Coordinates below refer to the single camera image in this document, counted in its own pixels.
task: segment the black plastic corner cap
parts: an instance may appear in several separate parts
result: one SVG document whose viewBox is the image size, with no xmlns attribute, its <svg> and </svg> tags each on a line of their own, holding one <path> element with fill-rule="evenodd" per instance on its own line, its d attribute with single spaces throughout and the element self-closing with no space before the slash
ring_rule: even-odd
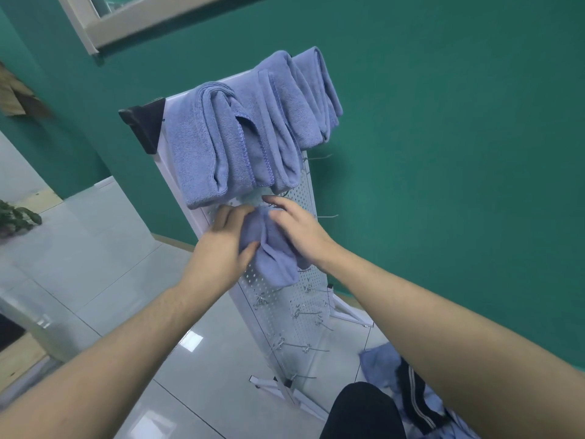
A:
<svg viewBox="0 0 585 439">
<path fill-rule="evenodd" d="M 124 123 L 134 132 L 134 135 L 147 154 L 156 154 L 160 128 L 163 125 L 165 114 L 165 98 L 159 98 L 144 106 L 133 106 L 118 111 Z"/>
</svg>

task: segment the bare arm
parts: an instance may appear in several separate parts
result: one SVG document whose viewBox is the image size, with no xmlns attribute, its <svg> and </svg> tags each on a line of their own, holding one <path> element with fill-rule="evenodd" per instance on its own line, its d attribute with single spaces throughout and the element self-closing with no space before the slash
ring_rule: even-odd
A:
<svg viewBox="0 0 585 439">
<path fill-rule="evenodd" d="M 445 404 L 483 438 L 575 438 L 585 377 L 529 340 L 341 248 L 296 203 L 271 218 L 342 282 Z"/>
<path fill-rule="evenodd" d="M 223 206 L 179 284 L 79 354 L 0 414 L 2 437 L 113 437 L 173 347 L 238 280 L 257 248 L 240 255 L 251 206 Z"/>
</svg>

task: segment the person's left arm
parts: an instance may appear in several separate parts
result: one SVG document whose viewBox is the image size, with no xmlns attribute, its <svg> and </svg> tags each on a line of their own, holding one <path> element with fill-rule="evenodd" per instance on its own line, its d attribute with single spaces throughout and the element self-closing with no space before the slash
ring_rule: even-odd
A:
<svg viewBox="0 0 585 439">
<path fill-rule="evenodd" d="M 255 242 L 238 254 L 252 210 L 220 207 L 179 284 L 17 399 L 0 414 L 2 436 L 113 437 L 167 355 L 252 260 Z"/>
</svg>

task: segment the white wall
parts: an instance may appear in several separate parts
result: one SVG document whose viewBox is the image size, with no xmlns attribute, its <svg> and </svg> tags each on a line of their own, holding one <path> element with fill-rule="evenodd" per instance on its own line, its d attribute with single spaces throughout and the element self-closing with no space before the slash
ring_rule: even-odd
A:
<svg viewBox="0 0 585 439">
<path fill-rule="evenodd" d="M 40 175 L 0 131 L 0 200 L 17 202 L 47 187 Z"/>
</svg>

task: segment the green plant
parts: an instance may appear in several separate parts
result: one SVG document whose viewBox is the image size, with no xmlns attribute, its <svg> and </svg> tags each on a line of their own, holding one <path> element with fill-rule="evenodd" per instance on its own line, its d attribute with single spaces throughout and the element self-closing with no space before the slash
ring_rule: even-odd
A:
<svg viewBox="0 0 585 439">
<path fill-rule="evenodd" d="M 29 230 L 43 223 L 40 215 L 21 206 L 13 206 L 0 200 L 0 237 L 11 236 L 21 230 Z"/>
</svg>

